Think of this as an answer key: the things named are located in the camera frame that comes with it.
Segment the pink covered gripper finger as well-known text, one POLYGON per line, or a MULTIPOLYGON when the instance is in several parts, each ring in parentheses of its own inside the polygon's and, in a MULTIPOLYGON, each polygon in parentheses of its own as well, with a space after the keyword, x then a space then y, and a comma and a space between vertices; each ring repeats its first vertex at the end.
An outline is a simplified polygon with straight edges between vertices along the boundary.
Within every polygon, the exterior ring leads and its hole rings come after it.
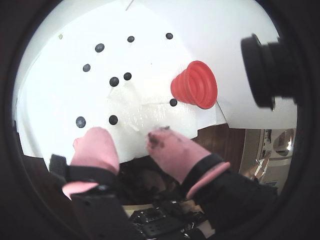
POLYGON ((73 142, 70 164, 53 154, 49 171, 64 183, 80 225, 91 240, 140 240, 142 234, 129 220, 117 197, 118 154, 110 133, 89 129, 73 142))
POLYGON ((179 182, 181 194, 201 207, 217 234, 251 220, 278 198, 275 187, 233 171, 218 154, 168 127, 150 131, 146 148, 157 165, 179 182))

